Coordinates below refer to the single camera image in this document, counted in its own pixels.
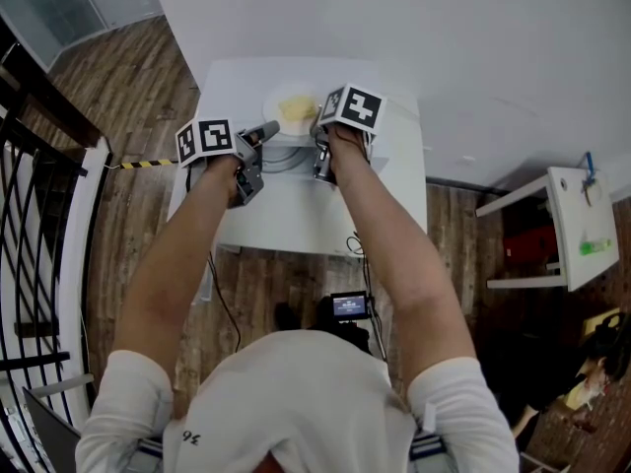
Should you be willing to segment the person's right forearm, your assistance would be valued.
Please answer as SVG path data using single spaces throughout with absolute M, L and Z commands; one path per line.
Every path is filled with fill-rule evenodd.
M 360 155 L 334 166 L 360 241 L 390 297 L 404 384 L 431 366 L 473 358 L 473 341 L 435 245 Z

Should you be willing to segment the pale yellow shredded food pile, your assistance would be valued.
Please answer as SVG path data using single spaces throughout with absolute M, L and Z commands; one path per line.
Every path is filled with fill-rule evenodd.
M 285 121 L 302 123 L 317 116 L 315 100 L 306 95 L 294 95 L 278 103 L 279 111 Z

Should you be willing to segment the glass turntable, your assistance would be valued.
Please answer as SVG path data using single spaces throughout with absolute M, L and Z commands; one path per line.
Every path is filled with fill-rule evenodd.
M 302 165 L 311 155 L 308 147 L 269 147 L 262 151 L 262 171 L 265 173 L 290 172 Z

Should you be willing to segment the small black screen device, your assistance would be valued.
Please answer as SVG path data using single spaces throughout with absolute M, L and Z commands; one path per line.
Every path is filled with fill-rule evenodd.
M 370 318 L 369 299 L 362 292 L 330 295 L 332 316 L 337 321 L 357 321 Z

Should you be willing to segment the person's left forearm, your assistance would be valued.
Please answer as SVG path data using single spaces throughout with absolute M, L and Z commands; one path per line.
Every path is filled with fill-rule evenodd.
M 205 173 L 157 235 L 127 286 L 112 351 L 156 364 L 172 388 L 181 336 L 234 194 L 230 176 Z

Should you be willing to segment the person's black trousers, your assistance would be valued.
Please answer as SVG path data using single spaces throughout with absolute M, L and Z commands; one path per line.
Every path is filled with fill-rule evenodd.
M 332 316 L 319 317 L 307 330 L 324 332 L 333 335 L 355 346 L 366 354 L 371 354 L 369 348 L 369 332 L 349 322 L 339 322 Z

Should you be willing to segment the white microwave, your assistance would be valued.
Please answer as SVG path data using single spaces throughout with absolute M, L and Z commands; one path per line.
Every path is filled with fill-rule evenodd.
M 261 57 L 218 60 L 211 64 L 201 90 L 196 115 L 228 116 L 235 129 L 242 130 L 265 121 L 262 107 L 268 94 L 285 82 L 303 82 L 315 87 L 319 104 L 333 90 L 352 83 L 386 97 L 386 110 L 380 132 L 375 140 L 372 165 L 379 173 L 389 160 L 388 140 L 382 126 L 386 112 L 399 106 L 419 116 L 417 100 L 397 92 L 386 84 L 375 63 L 362 60 L 309 57 Z M 268 176 L 287 176 L 310 180 L 313 177 L 312 158 L 300 167 Z

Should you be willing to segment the person's left black shoe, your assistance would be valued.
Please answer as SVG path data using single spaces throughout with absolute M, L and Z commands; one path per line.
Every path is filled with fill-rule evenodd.
M 277 331 L 300 330 L 301 318 L 287 303 L 278 303 L 274 307 L 274 324 Z

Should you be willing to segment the frosted glass partition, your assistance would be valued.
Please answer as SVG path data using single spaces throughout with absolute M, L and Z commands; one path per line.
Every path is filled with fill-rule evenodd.
M 78 43 L 163 13 L 159 0 L 0 0 L 0 19 L 44 70 Z

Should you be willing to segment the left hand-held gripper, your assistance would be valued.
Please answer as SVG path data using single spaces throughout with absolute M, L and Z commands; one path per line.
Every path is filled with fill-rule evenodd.
M 232 156 L 239 162 L 234 174 L 237 193 L 230 208 L 248 204 L 263 188 L 262 144 L 280 131 L 277 120 L 235 131 L 230 118 L 193 118 L 175 134 L 178 167 L 184 170 L 188 192 L 194 170 L 204 171 L 213 161 Z

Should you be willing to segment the white plate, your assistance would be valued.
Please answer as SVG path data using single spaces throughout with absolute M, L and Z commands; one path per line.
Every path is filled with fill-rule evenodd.
M 288 137 L 303 137 L 310 133 L 310 126 L 314 119 L 303 121 L 302 123 L 291 123 L 282 117 L 278 103 L 294 95 L 306 95 L 315 100 L 318 111 L 318 98 L 316 88 L 303 82 L 285 82 L 274 88 L 265 99 L 262 113 L 265 121 L 277 120 L 280 125 L 280 133 Z

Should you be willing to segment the person's right hand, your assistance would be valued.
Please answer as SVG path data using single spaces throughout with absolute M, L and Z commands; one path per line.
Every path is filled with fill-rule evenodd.
M 359 157 L 365 162 L 368 160 L 361 131 L 341 123 L 334 123 L 328 127 L 327 136 L 334 169 L 342 165 L 349 157 Z

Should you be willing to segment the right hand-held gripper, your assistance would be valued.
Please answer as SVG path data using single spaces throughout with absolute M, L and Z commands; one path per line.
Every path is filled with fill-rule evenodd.
M 335 181 L 327 136 L 328 127 L 334 123 L 353 127 L 363 133 L 370 164 L 385 110 L 385 97 L 351 83 L 330 92 L 310 126 L 310 135 L 313 136 L 317 148 L 314 178 L 319 181 Z

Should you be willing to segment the person's white shirt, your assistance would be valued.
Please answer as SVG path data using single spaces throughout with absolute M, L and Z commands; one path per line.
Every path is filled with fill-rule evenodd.
M 144 439 L 163 473 L 519 473 L 509 425 L 472 358 L 417 375 L 405 398 L 385 363 L 333 335 L 277 332 L 223 361 L 181 419 L 154 362 L 111 353 L 76 447 L 78 473 L 141 470 Z

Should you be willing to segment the blue handled tool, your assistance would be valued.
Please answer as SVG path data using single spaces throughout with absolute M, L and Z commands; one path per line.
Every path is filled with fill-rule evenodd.
M 593 162 L 593 156 L 590 151 L 585 153 L 584 161 L 587 165 L 585 179 L 582 182 L 582 193 L 589 207 L 599 199 L 601 195 L 600 186 L 596 177 L 596 168 Z

